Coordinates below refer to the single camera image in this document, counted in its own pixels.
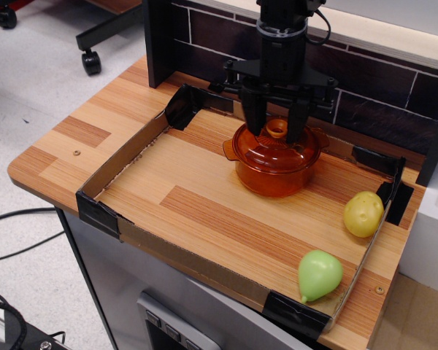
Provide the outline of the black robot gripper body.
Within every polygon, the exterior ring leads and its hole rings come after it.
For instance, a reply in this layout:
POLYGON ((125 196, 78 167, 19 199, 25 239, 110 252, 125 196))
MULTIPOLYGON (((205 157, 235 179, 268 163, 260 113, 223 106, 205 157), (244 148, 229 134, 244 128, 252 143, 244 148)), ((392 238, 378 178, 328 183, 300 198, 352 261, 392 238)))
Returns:
POLYGON ((258 20, 256 29, 261 38, 260 58, 226 61, 222 89, 237 95, 249 89, 282 106, 305 98, 311 110, 331 111, 337 81, 312 69, 305 61, 307 45, 327 43, 331 29, 319 41, 308 37, 306 20, 284 28, 258 20))

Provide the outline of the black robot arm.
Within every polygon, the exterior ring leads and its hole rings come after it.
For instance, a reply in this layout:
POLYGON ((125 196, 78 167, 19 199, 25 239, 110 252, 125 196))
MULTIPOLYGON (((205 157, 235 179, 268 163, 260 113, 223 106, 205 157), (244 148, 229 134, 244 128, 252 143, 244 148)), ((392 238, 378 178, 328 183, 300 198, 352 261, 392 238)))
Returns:
POLYGON ((286 141, 301 138, 308 117, 317 109, 333 108, 338 81, 312 69, 305 61, 308 19, 320 14, 323 1, 259 1, 256 29, 261 38, 257 60, 227 61, 223 88, 242 103, 247 129, 259 135, 266 124, 268 104, 288 110, 286 141))

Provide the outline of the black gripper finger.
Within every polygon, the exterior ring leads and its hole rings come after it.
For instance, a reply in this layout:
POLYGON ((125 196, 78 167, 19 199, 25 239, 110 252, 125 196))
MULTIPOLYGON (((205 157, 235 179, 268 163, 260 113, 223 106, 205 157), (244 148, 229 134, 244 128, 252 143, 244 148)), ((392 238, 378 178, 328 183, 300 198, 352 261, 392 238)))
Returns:
POLYGON ((286 142, 296 143, 303 133, 310 113, 310 102, 307 99, 296 99, 288 110, 288 133, 286 142))
POLYGON ((240 98, 247 129, 254 136, 259 136, 266 122, 265 92, 243 87, 240 98))

